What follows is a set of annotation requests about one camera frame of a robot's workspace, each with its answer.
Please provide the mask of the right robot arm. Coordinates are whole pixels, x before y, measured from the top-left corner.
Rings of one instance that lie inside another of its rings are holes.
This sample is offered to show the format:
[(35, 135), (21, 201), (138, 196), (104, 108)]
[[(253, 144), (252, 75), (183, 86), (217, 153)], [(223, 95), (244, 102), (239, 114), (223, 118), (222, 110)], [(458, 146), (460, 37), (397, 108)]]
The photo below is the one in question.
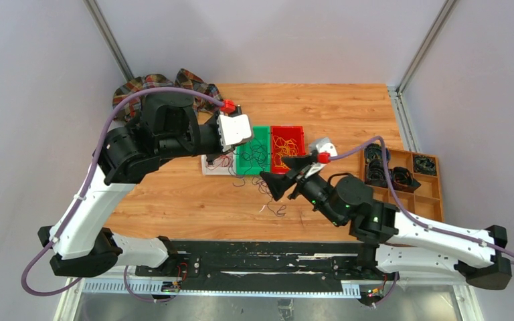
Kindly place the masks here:
[(272, 198), (277, 201), (287, 191), (289, 199), (303, 196), (334, 226), (348, 226), (361, 243), (355, 261), (361, 277), (415, 272), (444, 274), (484, 290), (508, 286), (513, 274), (501, 253), (507, 243), (503, 227), (463, 229), (403, 212), (398, 204), (377, 200), (374, 190), (351, 173), (339, 174), (333, 184), (312, 172), (310, 156), (287, 160), (287, 173), (259, 174)]

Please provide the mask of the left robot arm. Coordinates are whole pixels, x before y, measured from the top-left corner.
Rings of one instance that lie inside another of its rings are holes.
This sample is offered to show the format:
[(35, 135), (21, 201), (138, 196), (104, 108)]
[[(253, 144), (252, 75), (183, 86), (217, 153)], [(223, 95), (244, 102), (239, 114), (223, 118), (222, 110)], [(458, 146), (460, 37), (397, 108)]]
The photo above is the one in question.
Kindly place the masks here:
[(62, 218), (39, 229), (45, 250), (52, 250), (54, 275), (92, 278), (113, 267), (136, 265), (173, 275), (178, 258), (168, 238), (127, 237), (105, 226), (122, 199), (150, 173), (177, 158), (205, 156), (212, 161), (253, 137), (248, 115), (228, 100), (208, 98), (216, 107), (200, 124), (193, 110), (199, 93), (161, 87), (141, 90), (136, 120), (118, 128), (105, 124), (80, 190)]

